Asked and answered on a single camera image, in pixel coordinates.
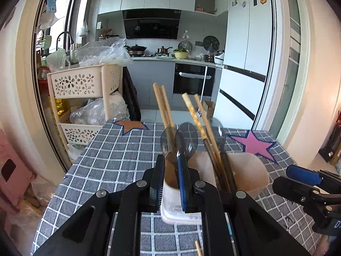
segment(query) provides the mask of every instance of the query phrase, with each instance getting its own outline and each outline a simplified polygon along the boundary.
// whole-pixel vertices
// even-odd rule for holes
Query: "black range hood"
[[[122,14],[127,39],[178,37],[180,10],[132,9],[124,10]]]

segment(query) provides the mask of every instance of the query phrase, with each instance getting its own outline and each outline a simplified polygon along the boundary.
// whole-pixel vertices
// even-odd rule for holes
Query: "refrigerator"
[[[251,129],[272,51],[272,0],[227,0],[224,67],[214,117],[224,127]]]

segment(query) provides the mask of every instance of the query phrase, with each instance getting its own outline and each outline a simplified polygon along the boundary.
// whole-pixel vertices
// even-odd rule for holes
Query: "oven handle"
[[[179,75],[181,77],[192,78],[192,79],[204,79],[205,78],[204,75],[191,74],[191,73],[183,73],[183,72],[179,72]],[[206,80],[209,80],[210,78],[212,78],[210,75],[206,76]]]

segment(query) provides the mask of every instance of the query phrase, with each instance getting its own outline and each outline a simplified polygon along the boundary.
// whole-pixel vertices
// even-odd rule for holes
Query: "cardboard box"
[[[204,101],[202,104],[202,107],[204,108],[205,114],[207,119],[210,119],[213,117],[214,107],[215,103],[212,101]]]

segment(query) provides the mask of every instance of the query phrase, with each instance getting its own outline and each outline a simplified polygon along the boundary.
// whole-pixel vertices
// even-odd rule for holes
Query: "cloth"
[[[123,190],[130,183],[140,180],[146,169],[154,167],[157,155],[161,154],[160,136],[163,125],[145,123],[137,129],[131,129],[130,126],[129,130],[125,130],[124,127],[108,120],[74,162],[41,219],[33,241],[32,253],[97,190],[105,189],[109,192]],[[240,137],[245,137],[246,132],[226,129],[227,134]],[[274,141],[268,132],[253,133],[261,141]],[[227,137],[225,149],[228,152],[242,152],[243,145]],[[201,138],[198,150],[205,151]],[[312,218],[303,212],[301,206],[286,201],[272,190],[273,180],[285,175],[287,166],[295,162],[278,143],[275,143],[269,152],[277,163],[259,156],[269,172],[270,184],[255,200],[299,243],[313,252],[320,235],[311,229]],[[142,215],[141,255],[195,256],[197,254],[195,240],[199,240],[202,247],[200,225],[168,225],[163,223],[160,213]]]
[[[123,99],[129,110],[130,120],[141,121],[141,111],[137,100],[137,90],[134,87],[127,67],[123,67]]]

